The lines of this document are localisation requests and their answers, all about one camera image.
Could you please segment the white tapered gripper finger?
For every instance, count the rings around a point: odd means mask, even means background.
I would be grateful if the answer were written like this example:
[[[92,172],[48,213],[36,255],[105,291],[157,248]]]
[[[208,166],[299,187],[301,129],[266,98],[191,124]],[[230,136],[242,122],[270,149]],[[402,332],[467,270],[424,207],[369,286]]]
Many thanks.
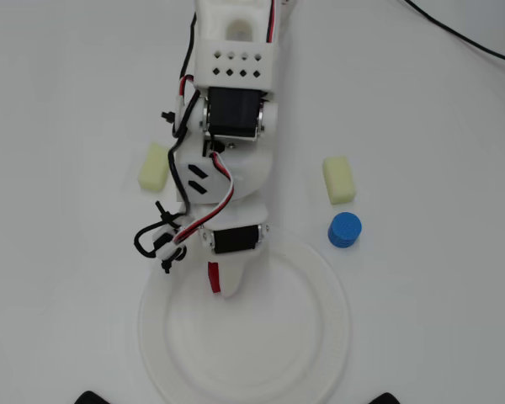
[[[230,298],[238,291],[244,270],[255,257],[255,253],[226,253],[217,256],[223,298]]]

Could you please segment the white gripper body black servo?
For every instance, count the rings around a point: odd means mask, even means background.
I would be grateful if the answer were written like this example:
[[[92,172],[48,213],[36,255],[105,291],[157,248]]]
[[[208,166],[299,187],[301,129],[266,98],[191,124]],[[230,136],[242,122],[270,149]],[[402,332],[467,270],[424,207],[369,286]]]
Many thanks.
[[[267,219],[263,201],[232,201],[200,227],[199,240],[213,256],[254,250],[263,240]]]

